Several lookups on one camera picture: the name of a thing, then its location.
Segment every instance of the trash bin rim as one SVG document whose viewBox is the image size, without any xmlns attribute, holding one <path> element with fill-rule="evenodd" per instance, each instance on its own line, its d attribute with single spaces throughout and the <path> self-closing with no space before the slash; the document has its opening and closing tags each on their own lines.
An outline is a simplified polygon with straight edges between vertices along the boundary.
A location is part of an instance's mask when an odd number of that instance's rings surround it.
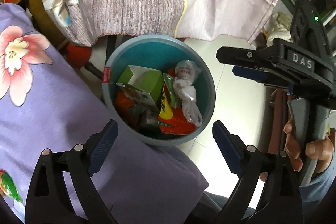
<svg viewBox="0 0 336 224">
<path fill-rule="evenodd" d="M 208 80 L 210 81 L 210 83 L 208 83 L 209 89 L 210 89 L 209 93 L 212 94 L 212 96 L 210 97 L 210 102 L 209 102 L 210 109 L 207 111 L 208 115 L 206 115 L 206 117 L 203 117 L 203 124 L 199 128 L 197 128 L 193 133 L 188 134 L 188 135 L 182 135 L 181 137 L 176 138 L 176 139 L 172 139 L 172 140 L 158 140 L 158 139 L 154 139 L 154 138 L 150 138 L 150 137 L 147 137 L 145 135 L 142 135 L 142 134 L 140 134 L 140 133 L 138 133 L 138 132 L 136 132 L 136 131 L 134 131 L 133 129 L 130 128 L 130 130 L 132 130 L 136 133 L 137 138 L 139 138 L 140 140 L 142 140 L 143 142 L 145 142 L 149 145 L 176 146 L 176 145 L 186 143 L 186 142 L 192 140 L 193 138 L 197 137 L 204 130 L 204 128 L 209 124 L 209 122 L 211 120 L 211 117 L 212 117 L 212 114 L 213 114 L 213 111 L 214 111 L 214 108 L 215 108 L 215 102 L 216 102 L 215 84 L 214 84 L 214 81 L 213 81 L 213 78 L 212 78 L 212 75 L 210 73 L 210 70 L 209 70 L 208 66 L 205 64 L 204 60 L 197 54 L 197 52 L 195 52 L 191 47 L 186 45 L 184 42 L 181 42 L 181 41 L 179 41 L 175 38 L 167 37 L 165 35 L 159 35 L 159 34 L 146 34 L 146 35 L 141 35 L 141 36 L 138 36 L 138 37 L 133 37 L 130 40 L 122 43 L 119 47 L 117 47 L 117 49 L 115 49 L 115 51 L 109 57 L 108 61 L 106 62 L 105 67 L 112 67 L 114 62 L 128 48 L 130 48 L 134 45 L 150 42 L 149 40 L 152 40 L 152 39 L 157 39 L 161 43 L 166 43 L 166 44 L 169 44 L 169 45 L 173 45 L 173 46 L 175 46 L 175 47 L 177 47 L 177 48 L 179 48 L 183 51 L 186 51 L 189 55 L 194 56 L 197 63 L 202 64 L 202 73 L 205 73 L 206 75 L 210 76 L 210 77 L 206 76 L 208 78 Z M 105 104 L 106 104 L 107 108 L 117 114 L 117 112 L 114 108 L 113 102 L 111 100 L 111 97 L 110 97 L 109 84 L 108 83 L 102 83 L 102 89 L 103 89 L 103 99 L 105 101 Z M 123 122 L 124 125 L 128 126 L 121 118 L 118 119 L 118 122 Z"/>
</svg>

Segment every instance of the person's hand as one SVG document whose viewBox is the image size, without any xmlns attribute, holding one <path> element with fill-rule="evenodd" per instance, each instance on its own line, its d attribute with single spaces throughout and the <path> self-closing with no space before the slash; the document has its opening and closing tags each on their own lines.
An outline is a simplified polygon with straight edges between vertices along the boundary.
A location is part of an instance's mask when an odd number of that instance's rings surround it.
<svg viewBox="0 0 336 224">
<path fill-rule="evenodd" d="M 283 131 L 287 134 L 285 151 L 288 153 L 293 169 L 299 172 L 302 169 L 302 160 L 300 158 L 301 149 L 293 135 L 291 119 L 286 123 Z M 333 157 L 334 147 L 335 128 L 331 129 L 330 137 L 326 136 L 325 140 L 312 141 L 306 145 L 306 156 L 312 160 L 318 160 L 315 173 L 321 173 L 329 167 Z"/>
</svg>

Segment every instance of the white tile floor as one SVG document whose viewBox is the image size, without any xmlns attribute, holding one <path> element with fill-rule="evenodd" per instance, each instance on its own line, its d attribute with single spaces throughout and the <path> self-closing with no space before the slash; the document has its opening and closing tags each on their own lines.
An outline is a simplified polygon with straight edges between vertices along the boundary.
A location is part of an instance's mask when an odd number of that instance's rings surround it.
<svg viewBox="0 0 336 224">
<path fill-rule="evenodd" d="M 246 41 L 222 35 L 212 42 L 193 39 L 187 39 L 185 42 L 209 67 L 216 87 L 216 105 L 212 119 L 205 130 L 194 140 L 178 147 L 188 155 L 207 179 L 208 192 L 229 197 L 238 178 L 229 171 L 212 137 L 212 124 L 220 119 L 230 133 L 239 135 L 246 145 L 257 145 L 265 106 L 265 87 L 254 81 L 234 76 L 232 66 L 223 65 L 216 59 L 216 51 L 222 46 L 253 49 Z M 90 61 L 99 69 L 104 67 L 105 52 L 104 42 L 93 47 Z M 98 89 L 99 80 L 92 80 L 96 86 L 94 88 Z M 256 208 L 262 189 L 263 182 L 259 181 L 250 203 L 251 207 Z"/>
</svg>

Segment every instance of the blue trash bin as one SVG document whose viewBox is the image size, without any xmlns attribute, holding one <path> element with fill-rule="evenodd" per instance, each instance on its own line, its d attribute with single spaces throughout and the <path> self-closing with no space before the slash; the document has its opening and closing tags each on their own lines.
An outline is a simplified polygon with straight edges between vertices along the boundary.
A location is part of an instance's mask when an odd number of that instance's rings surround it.
<svg viewBox="0 0 336 224">
<path fill-rule="evenodd" d="M 194 132 L 184 136 L 164 133 L 140 134 L 130 128 L 137 138 L 147 144 L 156 146 L 180 145 L 203 131 L 212 117 L 216 101 L 215 85 L 209 68 L 203 59 L 185 43 L 171 37 L 155 34 L 142 35 L 126 41 L 112 53 L 106 63 L 106 67 L 111 68 L 112 76 L 109 84 L 103 83 L 102 85 L 103 98 L 107 107 L 115 112 L 113 103 L 118 91 L 116 82 L 128 65 L 153 68 L 166 73 L 168 69 L 175 68 L 177 63 L 182 60 L 194 61 L 202 69 L 194 87 L 203 123 Z"/>
</svg>

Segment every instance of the pink flower print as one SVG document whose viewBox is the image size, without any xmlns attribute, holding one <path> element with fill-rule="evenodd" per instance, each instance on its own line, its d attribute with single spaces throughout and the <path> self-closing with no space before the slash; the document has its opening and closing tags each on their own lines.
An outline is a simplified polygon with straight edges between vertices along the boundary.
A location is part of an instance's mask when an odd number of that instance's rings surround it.
<svg viewBox="0 0 336 224">
<path fill-rule="evenodd" d="M 0 99 L 9 89 L 9 96 L 15 106 L 25 102 L 33 84 L 29 64 L 51 65 L 53 61 L 43 51 L 50 46 L 41 34 L 23 35 L 18 26 L 9 26 L 0 34 Z"/>
</svg>

